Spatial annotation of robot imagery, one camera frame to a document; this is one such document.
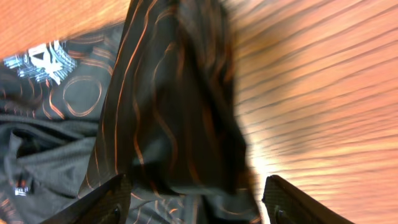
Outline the black printed cycling jersey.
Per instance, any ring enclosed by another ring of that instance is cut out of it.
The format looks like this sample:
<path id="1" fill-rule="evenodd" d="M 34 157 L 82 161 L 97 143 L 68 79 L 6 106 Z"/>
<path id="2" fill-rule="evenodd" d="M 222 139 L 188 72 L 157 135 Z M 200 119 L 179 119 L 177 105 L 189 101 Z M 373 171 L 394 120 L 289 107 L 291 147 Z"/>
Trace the black printed cycling jersey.
<path id="1" fill-rule="evenodd" d="M 128 223 L 260 223 L 220 1 L 133 1 L 125 23 L 1 61 L 1 222 L 40 223 L 117 175 Z"/>

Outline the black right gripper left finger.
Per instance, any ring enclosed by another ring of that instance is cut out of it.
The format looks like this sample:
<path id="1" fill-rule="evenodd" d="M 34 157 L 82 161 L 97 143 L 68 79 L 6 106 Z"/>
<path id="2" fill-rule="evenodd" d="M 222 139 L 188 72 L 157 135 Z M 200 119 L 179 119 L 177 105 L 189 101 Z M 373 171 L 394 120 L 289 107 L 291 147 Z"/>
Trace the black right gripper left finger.
<path id="1" fill-rule="evenodd" d="M 42 224 L 125 224 L 131 181 L 117 175 Z"/>

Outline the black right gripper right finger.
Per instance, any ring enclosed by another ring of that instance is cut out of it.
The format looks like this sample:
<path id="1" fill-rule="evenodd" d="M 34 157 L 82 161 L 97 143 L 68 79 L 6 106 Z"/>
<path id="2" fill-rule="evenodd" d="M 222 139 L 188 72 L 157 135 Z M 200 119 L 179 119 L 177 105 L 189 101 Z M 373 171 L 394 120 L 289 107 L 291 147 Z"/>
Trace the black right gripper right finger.
<path id="1" fill-rule="evenodd" d="M 267 177 L 262 202 L 271 224 L 353 224 L 278 175 Z"/>

